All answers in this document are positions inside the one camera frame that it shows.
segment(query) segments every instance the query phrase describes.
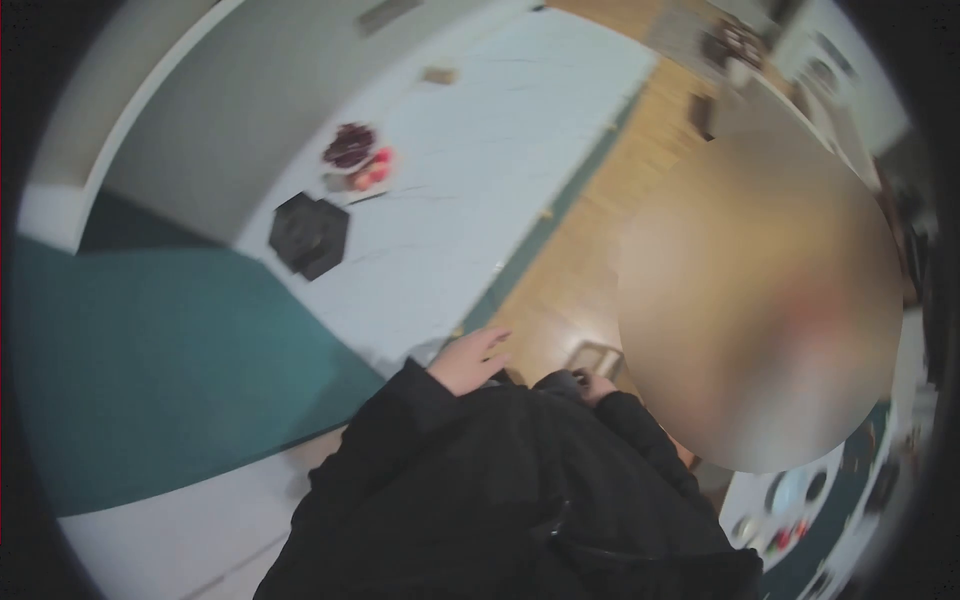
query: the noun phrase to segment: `black jacket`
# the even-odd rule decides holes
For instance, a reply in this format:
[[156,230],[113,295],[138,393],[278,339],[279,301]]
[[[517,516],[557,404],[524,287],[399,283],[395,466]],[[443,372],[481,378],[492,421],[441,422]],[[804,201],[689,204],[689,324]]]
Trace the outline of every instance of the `black jacket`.
[[256,600],[756,597],[756,552],[627,394],[457,398],[407,361],[309,477]]

